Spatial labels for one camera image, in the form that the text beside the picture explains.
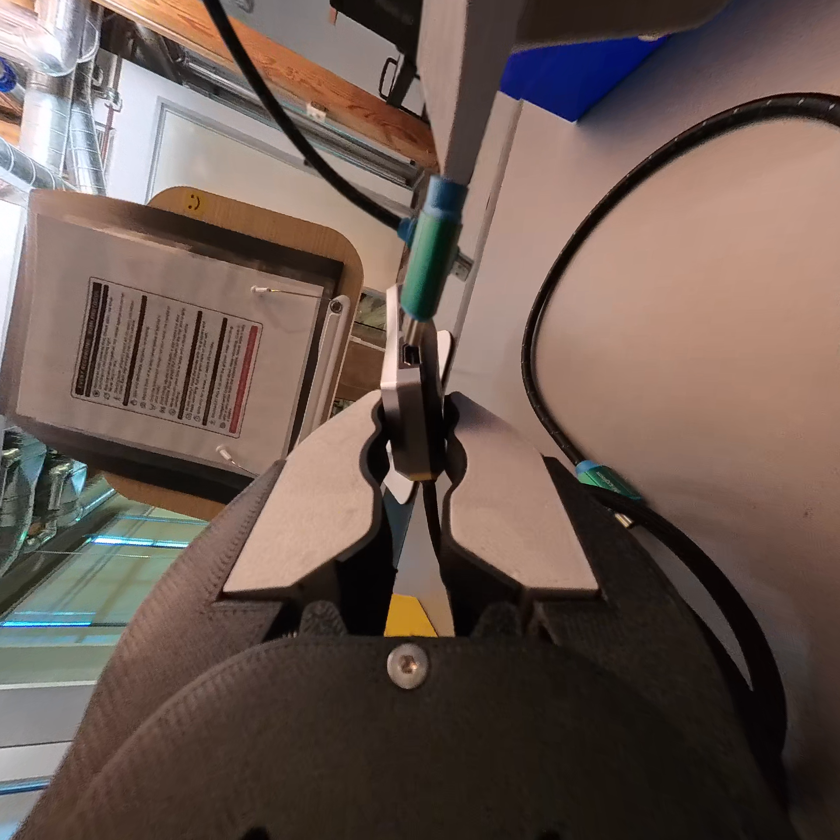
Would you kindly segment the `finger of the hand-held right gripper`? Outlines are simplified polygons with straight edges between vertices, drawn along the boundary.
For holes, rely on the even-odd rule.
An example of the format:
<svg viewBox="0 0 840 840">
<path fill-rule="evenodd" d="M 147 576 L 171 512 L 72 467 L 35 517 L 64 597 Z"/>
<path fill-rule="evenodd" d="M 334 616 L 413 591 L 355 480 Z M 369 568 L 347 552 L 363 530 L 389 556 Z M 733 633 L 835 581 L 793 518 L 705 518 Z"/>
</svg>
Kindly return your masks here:
<svg viewBox="0 0 840 840">
<path fill-rule="evenodd" d="M 697 28 L 721 1 L 527 1 L 515 51 L 631 37 L 657 38 Z"/>
<path fill-rule="evenodd" d="M 523 1 L 424 1 L 418 72 L 438 174 L 467 187 Z"/>
</svg>

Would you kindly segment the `blue box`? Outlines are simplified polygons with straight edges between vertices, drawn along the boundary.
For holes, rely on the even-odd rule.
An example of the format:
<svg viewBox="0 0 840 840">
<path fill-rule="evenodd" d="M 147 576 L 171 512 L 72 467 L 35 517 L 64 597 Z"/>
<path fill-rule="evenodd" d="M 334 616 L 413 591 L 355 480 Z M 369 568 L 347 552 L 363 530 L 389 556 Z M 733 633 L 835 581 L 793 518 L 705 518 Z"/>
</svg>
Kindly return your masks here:
<svg viewBox="0 0 840 840">
<path fill-rule="evenodd" d="M 576 122 L 668 39 L 634 36 L 532 47 L 509 57 L 499 90 Z"/>
</svg>

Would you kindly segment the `silver hdmi switch box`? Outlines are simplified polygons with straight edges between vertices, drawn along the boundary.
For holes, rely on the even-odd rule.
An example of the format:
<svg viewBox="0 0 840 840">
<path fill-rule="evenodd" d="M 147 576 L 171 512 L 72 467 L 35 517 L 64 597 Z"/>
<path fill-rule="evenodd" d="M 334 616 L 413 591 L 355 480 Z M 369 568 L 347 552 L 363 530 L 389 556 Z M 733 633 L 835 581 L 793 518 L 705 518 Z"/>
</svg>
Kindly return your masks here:
<svg viewBox="0 0 840 840">
<path fill-rule="evenodd" d="M 442 420 L 434 409 L 443 407 L 443 390 L 455 350 L 455 338 L 446 330 L 436 333 L 433 322 L 421 326 L 418 345 L 409 344 L 403 331 L 400 288 L 385 294 L 385 351 L 381 371 L 381 402 L 385 415 L 390 469 L 385 487 L 402 505 L 413 498 L 416 485 L 443 470 Z"/>
</svg>

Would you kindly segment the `rounded wooden board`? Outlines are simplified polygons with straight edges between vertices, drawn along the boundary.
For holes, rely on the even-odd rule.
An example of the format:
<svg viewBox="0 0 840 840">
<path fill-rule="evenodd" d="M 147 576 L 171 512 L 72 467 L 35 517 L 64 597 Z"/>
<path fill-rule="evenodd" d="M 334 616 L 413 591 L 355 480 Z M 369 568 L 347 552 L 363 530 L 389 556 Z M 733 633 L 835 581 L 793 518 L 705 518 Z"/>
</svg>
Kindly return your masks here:
<svg viewBox="0 0 840 840">
<path fill-rule="evenodd" d="M 343 263 L 338 293 L 349 297 L 353 305 L 360 301 L 364 285 L 361 258 L 351 242 L 337 230 L 185 185 L 158 192 L 148 205 L 277 245 L 336 259 Z M 103 474 L 103 478 L 117 494 L 130 501 L 182 516 L 207 522 L 224 509 L 222 502 L 159 488 L 135 479 L 110 474 Z"/>
</svg>

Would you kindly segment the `grey panel with warning label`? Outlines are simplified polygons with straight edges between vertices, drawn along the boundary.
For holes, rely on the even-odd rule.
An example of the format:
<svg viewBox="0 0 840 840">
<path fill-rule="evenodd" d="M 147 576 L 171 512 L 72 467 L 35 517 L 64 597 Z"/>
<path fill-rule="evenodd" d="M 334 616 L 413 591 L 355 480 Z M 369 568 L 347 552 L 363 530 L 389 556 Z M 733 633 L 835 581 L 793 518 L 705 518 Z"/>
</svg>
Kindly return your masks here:
<svg viewBox="0 0 840 840">
<path fill-rule="evenodd" d="M 227 501 L 328 414 L 342 273 L 164 209 L 36 190 L 2 412 L 92 468 Z"/>
</svg>

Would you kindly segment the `wooden ceiling beam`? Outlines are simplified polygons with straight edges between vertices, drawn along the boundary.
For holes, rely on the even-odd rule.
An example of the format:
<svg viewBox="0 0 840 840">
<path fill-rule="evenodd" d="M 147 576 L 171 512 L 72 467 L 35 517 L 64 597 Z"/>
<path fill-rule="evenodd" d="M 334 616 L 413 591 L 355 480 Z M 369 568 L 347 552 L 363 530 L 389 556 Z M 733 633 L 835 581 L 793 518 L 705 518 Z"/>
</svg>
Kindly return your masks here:
<svg viewBox="0 0 840 840">
<path fill-rule="evenodd" d="M 219 66 L 236 68 L 202 2 L 101 1 L 100 5 Z M 231 24 L 275 93 L 300 103 L 323 106 L 327 118 L 340 127 L 414 161 L 429 172 L 438 172 L 433 134 L 420 118 L 387 104 L 246 24 L 236 20 Z"/>
</svg>

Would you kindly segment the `silver ventilation duct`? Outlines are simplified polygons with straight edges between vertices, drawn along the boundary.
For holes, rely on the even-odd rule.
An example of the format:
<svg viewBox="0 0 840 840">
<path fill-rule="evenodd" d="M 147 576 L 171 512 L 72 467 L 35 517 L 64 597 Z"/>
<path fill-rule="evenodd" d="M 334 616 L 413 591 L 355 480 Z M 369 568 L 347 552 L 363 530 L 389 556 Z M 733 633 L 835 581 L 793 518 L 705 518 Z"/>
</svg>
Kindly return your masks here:
<svg viewBox="0 0 840 840">
<path fill-rule="evenodd" d="M 2 99 L 21 107 L 16 141 L 2 137 L 2 198 L 36 190 L 107 193 L 93 117 L 104 7 L 1 2 Z"/>
</svg>

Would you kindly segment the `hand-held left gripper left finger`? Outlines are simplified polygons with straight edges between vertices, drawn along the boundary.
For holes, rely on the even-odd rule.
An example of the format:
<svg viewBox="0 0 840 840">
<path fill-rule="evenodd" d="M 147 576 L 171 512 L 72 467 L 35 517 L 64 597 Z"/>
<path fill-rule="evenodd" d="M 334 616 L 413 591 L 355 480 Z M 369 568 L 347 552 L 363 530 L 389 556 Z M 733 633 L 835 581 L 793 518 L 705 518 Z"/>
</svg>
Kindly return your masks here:
<svg viewBox="0 0 840 840">
<path fill-rule="evenodd" d="M 282 466 L 223 594 L 231 600 L 388 602 L 392 537 L 382 394 L 372 391 L 314 430 Z"/>
</svg>

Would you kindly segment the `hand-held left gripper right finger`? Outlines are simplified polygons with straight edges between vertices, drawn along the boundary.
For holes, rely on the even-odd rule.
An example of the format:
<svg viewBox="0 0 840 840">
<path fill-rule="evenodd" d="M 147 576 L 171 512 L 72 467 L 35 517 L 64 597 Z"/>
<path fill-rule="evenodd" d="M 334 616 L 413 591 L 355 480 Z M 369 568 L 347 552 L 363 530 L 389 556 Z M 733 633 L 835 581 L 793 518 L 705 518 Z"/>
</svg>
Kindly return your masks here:
<svg viewBox="0 0 840 840">
<path fill-rule="evenodd" d="M 528 603 L 599 592 L 540 452 L 460 392 L 448 438 L 442 567 L 452 593 Z"/>
</svg>

